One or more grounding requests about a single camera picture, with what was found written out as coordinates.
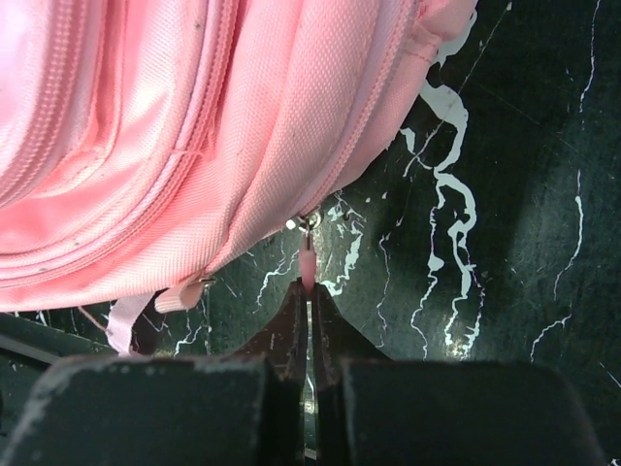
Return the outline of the pink student backpack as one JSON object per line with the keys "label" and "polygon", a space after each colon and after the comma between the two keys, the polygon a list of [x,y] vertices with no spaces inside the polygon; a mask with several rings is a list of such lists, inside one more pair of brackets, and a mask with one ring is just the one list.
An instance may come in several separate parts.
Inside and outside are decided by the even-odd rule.
{"label": "pink student backpack", "polygon": [[5,1],[1,309],[194,307],[354,182],[473,1]]}

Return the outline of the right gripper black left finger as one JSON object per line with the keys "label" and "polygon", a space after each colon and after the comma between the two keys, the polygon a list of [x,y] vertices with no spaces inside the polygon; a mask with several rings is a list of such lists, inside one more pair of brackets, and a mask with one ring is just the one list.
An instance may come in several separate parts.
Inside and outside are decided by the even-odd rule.
{"label": "right gripper black left finger", "polygon": [[228,355],[76,355],[35,382],[5,465],[301,465],[307,293]]}

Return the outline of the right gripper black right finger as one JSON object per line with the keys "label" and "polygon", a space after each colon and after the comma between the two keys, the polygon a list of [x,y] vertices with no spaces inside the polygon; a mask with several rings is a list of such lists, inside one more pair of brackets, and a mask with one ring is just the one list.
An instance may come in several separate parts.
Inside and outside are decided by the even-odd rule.
{"label": "right gripper black right finger", "polygon": [[576,391],[521,362],[387,357],[311,298],[320,465],[603,465]]}

